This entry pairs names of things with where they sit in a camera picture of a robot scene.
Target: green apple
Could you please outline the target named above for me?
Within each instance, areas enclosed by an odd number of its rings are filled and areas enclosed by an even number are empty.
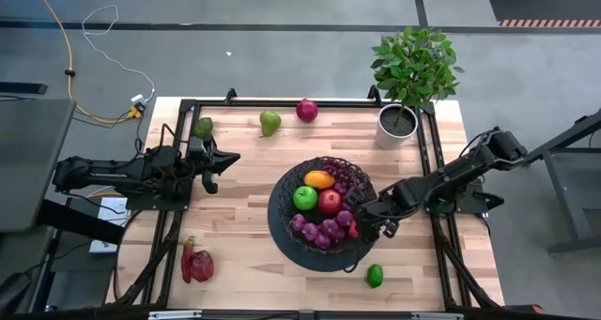
[[[310,186],[301,186],[292,196],[294,206],[302,211],[308,211],[317,205],[317,191]]]

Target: orange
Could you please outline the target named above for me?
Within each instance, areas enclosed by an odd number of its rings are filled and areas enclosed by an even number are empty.
[[[336,179],[325,171],[314,170],[304,177],[304,184],[314,189],[327,189],[334,186]]]

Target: desk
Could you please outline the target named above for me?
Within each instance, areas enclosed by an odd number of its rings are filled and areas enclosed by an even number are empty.
[[[147,146],[159,142],[162,123],[175,126],[181,100],[157,99]],[[265,108],[202,109],[201,115],[211,117],[215,124],[214,136],[219,148],[239,152],[241,158],[217,179],[217,194],[206,194],[200,182],[194,186],[179,243],[188,236],[195,236],[195,250],[211,252],[215,275],[210,282],[183,282],[179,245],[168,307],[443,310],[431,224],[423,212],[402,221],[395,238],[378,240],[351,274],[314,272],[298,267],[278,250],[267,225],[267,205],[274,184],[299,162],[318,156],[344,158],[361,166],[371,176],[375,189],[381,190],[399,178],[422,175],[417,137],[405,141],[398,150],[378,149],[374,145],[377,108],[320,109],[316,121],[309,125],[299,121],[293,108],[277,108],[282,126],[272,137],[259,138],[262,110]],[[466,143],[459,105],[456,101],[442,101],[436,110],[444,158],[450,161]],[[428,130],[426,136],[431,145]],[[171,143],[167,136],[165,143]],[[485,226],[473,216],[457,215],[456,218],[467,267],[490,296],[502,304]],[[142,212],[124,236],[118,257],[121,293],[148,260],[156,219],[156,212]],[[384,283],[378,289],[369,288],[363,279],[366,268],[374,263],[384,267]],[[459,299],[455,270],[450,268],[449,271],[455,299]],[[159,267],[153,300],[160,289],[162,272],[163,267]]]

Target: green leaves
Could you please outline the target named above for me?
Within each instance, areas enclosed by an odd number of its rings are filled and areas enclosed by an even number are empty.
[[[440,32],[415,31],[407,27],[403,33],[382,36],[381,44],[372,47],[376,60],[370,66],[378,88],[387,90],[385,98],[404,105],[419,106],[432,98],[446,99],[455,95],[458,85],[453,72],[455,51]]]

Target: table leg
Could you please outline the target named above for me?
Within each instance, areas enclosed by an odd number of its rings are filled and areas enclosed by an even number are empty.
[[[111,244],[118,244],[123,236],[123,227],[121,226],[47,199],[44,199],[39,208],[38,223]]]

